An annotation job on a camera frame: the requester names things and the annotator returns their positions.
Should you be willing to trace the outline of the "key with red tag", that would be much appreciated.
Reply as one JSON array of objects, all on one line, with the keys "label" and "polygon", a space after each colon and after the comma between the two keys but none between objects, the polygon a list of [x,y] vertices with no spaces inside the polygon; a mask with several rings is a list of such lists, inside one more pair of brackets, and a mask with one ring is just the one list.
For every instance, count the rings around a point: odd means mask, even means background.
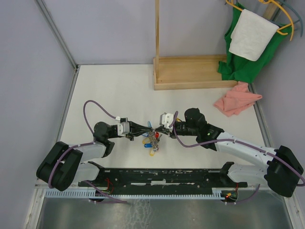
[{"label": "key with red tag", "polygon": [[159,132],[155,132],[155,138],[160,139],[162,137],[162,134]]}]

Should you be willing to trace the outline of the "metal keyring organizer blue handle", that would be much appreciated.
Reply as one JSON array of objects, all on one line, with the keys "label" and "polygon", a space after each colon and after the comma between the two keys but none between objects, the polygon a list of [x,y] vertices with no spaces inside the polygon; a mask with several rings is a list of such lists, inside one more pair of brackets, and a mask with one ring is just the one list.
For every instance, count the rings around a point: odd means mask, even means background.
[{"label": "metal keyring organizer blue handle", "polygon": [[159,142],[160,142],[160,139],[155,138],[155,130],[153,131],[153,133],[149,137],[144,137],[144,139],[142,140],[143,146],[145,148],[150,149],[150,152],[149,152],[150,156],[154,156],[155,153],[157,151],[159,151],[159,145],[158,145]]}]

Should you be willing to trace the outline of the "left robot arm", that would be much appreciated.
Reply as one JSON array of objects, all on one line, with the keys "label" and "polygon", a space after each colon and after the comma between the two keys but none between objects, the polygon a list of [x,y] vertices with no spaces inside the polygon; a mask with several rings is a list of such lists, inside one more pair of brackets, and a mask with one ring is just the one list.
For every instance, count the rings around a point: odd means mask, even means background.
[{"label": "left robot arm", "polygon": [[105,182],[105,174],[98,166],[88,162],[107,157],[113,150],[113,138],[135,137],[152,131],[152,127],[142,126],[123,119],[121,123],[109,125],[98,122],[93,129],[93,141],[70,146],[56,142],[36,171],[36,177],[48,184],[49,188],[66,190],[72,183],[89,180],[95,186]]}]

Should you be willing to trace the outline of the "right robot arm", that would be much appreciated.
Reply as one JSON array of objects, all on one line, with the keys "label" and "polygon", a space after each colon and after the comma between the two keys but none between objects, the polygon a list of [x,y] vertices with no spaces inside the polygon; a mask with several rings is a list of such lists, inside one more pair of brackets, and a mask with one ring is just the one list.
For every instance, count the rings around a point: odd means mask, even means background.
[{"label": "right robot arm", "polygon": [[177,139],[181,136],[194,136],[196,143],[181,145],[185,148],[204,147],[216,152],[230,154],[249,165],[227,163],[226,170],[219,174],[219,182],[229,187],[234,182],[267,185],[275,193],[290,198],[297,187],[304,187],[304,170],[286,146],[278,149],[246,142],[229,132],[208,123],[198,108],[189,108],[184,113],[184,121],[177,121],[178,113],[163,113],[157,132]]}]

